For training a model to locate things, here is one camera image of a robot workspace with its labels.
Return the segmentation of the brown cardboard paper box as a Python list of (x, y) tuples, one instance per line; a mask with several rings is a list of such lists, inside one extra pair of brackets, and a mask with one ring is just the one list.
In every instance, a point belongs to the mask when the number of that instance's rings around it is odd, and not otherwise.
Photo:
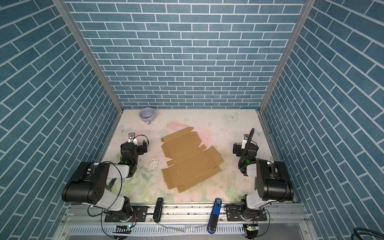
[(224, 162), (219, 152), (202, 144), (197, 132), (187, 127), (161, 139), (167, 168), (162, 169), (169, 190), (180, 193), (218, 174)]

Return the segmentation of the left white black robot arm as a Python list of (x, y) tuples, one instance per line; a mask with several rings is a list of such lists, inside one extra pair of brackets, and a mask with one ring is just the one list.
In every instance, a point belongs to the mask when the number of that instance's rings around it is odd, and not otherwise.
[(139, 156), (148, 152), (149, 141), (141, 145), (132, 140), (121, 144), (119, 163), (81, 162), (62, 191), (62, 200), (68, 203), (88, 204), (102, 209), (115, 222), (128, 222), (136, 219), (130, 200), (107, 189), (107, 180), (131, 178), (137, 170)]

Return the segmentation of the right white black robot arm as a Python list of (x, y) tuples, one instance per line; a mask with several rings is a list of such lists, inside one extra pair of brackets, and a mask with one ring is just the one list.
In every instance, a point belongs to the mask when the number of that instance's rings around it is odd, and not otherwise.
[(256, 180), (256, 190), (244, 195), (240, 213), (252, 215), (273, 203), (294, 199), (294, 186), (284, 162), (271, 162), (257, 157), (259, 146), (253, 141), (255, 129), (244, 135), (243, 142), (233, 145), (233, 154), (238, 156), (238, 169), (246, 177)]

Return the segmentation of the lavender ceramic cup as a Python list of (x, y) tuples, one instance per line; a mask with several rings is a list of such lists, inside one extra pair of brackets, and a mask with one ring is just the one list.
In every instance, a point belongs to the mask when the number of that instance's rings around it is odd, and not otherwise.
[(150, 125), (152, 121), (156, 118), (156, 112), (153, 108), (147, 107), (140, 111), (139, 117), (147, 125)]

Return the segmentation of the black marker pen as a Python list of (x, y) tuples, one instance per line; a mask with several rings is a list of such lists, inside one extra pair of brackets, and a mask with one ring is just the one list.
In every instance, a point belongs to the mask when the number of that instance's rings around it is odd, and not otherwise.
[(155, 223), (159, 223), (161, 220), (161, 215), (162, 215), (162, 209), (163, 209), (163, 203), (164, 199), (163, 198), (158, 198), (156, 201), (156, 206), (153, 212), (153, 221)]

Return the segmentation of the blue black stapler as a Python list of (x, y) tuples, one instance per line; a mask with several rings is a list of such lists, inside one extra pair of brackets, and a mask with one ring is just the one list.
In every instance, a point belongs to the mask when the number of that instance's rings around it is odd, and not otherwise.
[(214, 234), (217, 229), (217, 224), (219, 221), (219, 215), (221, 211), (221, 206), (222, 206), (222, 200), (219, 198), (215, 199), (212, 212), (209, 218), (208, 226), (207, 226), (207, 231), (209, 234)]

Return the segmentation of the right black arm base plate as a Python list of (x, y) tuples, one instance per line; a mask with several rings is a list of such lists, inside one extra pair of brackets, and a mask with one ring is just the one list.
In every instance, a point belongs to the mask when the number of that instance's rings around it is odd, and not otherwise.
[(266, 212), (262, 210), (251, 210), (246, 207), (242, 207), (236, 204), (228, 204), (224, 206), (226, 212), (227, 221), (239, 222), (239, 221), (266, 221)]

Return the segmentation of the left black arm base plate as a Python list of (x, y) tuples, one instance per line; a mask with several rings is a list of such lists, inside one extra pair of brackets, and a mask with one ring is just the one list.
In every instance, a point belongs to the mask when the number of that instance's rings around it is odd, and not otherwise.
[(118, 212), (107, 211), (105, 222), (106, 223), (137, 223), (146, 220), (148, 206), (131, 206), (131, 209), (125, 211), (124, 209)]

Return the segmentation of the aluminium front rail frame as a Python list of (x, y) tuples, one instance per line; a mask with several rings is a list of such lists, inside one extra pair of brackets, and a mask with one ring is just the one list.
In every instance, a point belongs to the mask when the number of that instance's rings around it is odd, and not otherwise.
[(96, 209), (72, 205), (55, 240), (315, 240), (315, 230), (303, 206), (297, 203), (272, 204), (256, 217), (240, 215), (234, 203), (223, 203), (216, 232), (209, 234), (213, 203), (164, 203), (161, 220), (155, 223), (155, 204), (135, 204), (136, 223), (106, 223), (90, 217)]

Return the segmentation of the left aluminium corner post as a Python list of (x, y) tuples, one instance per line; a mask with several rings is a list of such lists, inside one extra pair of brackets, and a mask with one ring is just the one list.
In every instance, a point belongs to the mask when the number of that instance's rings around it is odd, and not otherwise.
[(118, 100), (116, 94), (112, 90), (111, 85), (109, 84), (102, 68), (100, 67), (99, 63), (97, 62), (94, 54), (92, 53), (92, 50), (90, 49), (87, 41), (85, 40), (83, 34), (81, 33), (81, 30), (79, 29), (74, 17), (70, 13), (65, 1), (62, 0), (52, 0), (54, 3), (56, 9), (58, 10), (59, 14), (63, 18), (64, 22), (68, 26), (70, 32), (72, 33), (73, 37), (75, 38), (76, 42), (78, 43), (79, 47), (81, 48), (82, 52), (84, 53), (85, 57), (89, 61), (92, 69), (95, 71), (96, 75), (98, 76), (101, 84), (107, 91), (109, 97), (111, 98), (112, 102), (114, 103), (115, 107), (117, 108), (118, 112), (120, 114), (123, 113), (124, 108), (122, 107), (120, 101)]

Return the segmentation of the aluminium corner post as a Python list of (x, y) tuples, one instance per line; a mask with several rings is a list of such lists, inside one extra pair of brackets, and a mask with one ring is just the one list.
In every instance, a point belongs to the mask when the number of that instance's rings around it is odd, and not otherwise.
[(89, 61), (92, 69), (95, 71), (96, 75), (98, 76), (101, 84), (107, 91), (109, 97), (111, 98), (112, 102), (114, 103), (115, 107), (117, 108), (118, 112), (120, 114), (123, 113), (124, 108), (122, 107), (120, 101), (118, 100), (116, 94), (112, 90), (111, 85), (109, 84), (102, 68), (100, 67), (99, 63), (97, 62), (94, 54), (92, 53), (92, 50), (90, 49), (87, 41), (85, 40), (83, 34), (81, 33), (81, 30), (79, 29), (74, 17), (70, 13), (65, 1), (62, 0), (52, 0), (54, 3), (56, 9), (58, 10), (59, 14), (63, 18), (64, 22), (68, 26), (70, 32), (72, 33), (73, 37), (75, 38), (76, 42), (78, 43), (79, 47), (81, 48), (82, 52), (84, 53), (85, 57)]
[(274, 88), (276, 87), (278, 81), (279, 81), (279, 78), (283, 72), (283, 69), (287, 63), (287, 60), (296, 44), (296, 41), (304, 27), (304, 24), (312, 10), (312, 7), (314, 6), (315, 4), (315, 0), (307, 0), (305, 1), (305, 4), (301, 10), (301, 13), (299, 14), (299, 17), (298, 17), (298, 21), (297, 23), (295, 24), (294, 28), (293, 28), (293, 31), (291, 33), (291, 36), (287, 42), (287, 45), (283, 51), (283, 54), (281, 56), (281, 59), (279, 61), (279, 64), (278, 66), (276, 67), (276, 70), (275, 70), (275, 73), (273, 75), (273, 77), (271, 78), (271, 82), (267, 88), (267, 91), (263, 97), (263, 100), (260, 104), (260, 107), (259, 107), (259, 113), (262, 114), (266, 107), (267, 107), (267, 104), (268, 104), (268, 101), (274, 91)]

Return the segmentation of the right aluminium corner post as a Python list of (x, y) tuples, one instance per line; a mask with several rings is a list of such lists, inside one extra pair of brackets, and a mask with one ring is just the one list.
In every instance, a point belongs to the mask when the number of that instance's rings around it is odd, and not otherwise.
[(283, 51), (283, 54), (281, 56), (281, 59), (279, 61), (279, 64), (278, 66), (276, 67), (276, 70), (275, 70), (275, 73), (273, 75), (273, 77), (271, 78), (271, 82), (267, 88), (267, 91), (263, 97), (263, 100), (260, 104), (260, 107), (259, 107), (259, 113), (262, 114), (266, 107), (267, 107), (267, 104), (268, 104), (268, 101), (274, 91), (274, 88), (276, 87), (278, 81), (279, 81), (279, 78), (283, 72), (283, 69), (287, 63), (287, 60), (296, 44), (296, 41), (304, 27), (304, 24), (312, 10), (312, 7), (314, 6), (315, 4), (315, 0), (307, 0), (305, 1), (305, 4), (301, 10), (301, 13), (299, 14), (299, 17), (298, 17), (298, 21), (297, 23), (295, 24), (294, 28), (293, 28), (293, 31), (291, 33), (291, 36), (287, 42), (287, 45)]

